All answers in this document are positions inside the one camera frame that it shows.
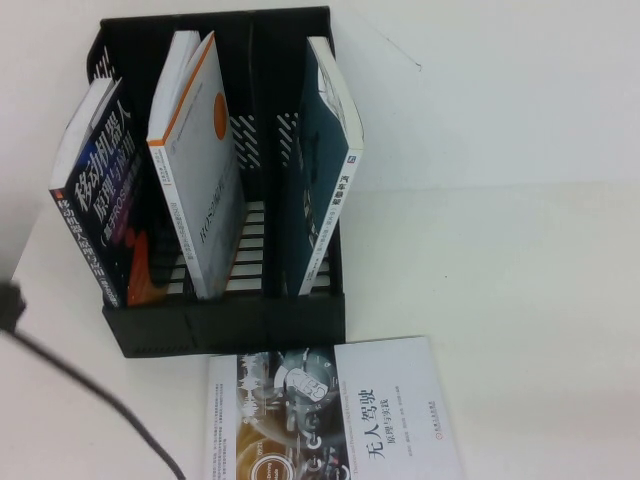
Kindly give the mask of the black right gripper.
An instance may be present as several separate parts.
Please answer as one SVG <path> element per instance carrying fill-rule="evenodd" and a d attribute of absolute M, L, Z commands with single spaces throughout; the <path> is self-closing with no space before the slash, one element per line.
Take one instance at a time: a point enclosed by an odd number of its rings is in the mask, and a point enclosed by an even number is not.
<path fill-rule="evenodd" d="M 0 285 L 0 328 L 2 331 L 14 331 L 26 308 L 20 287 L 11 282 Z"/>

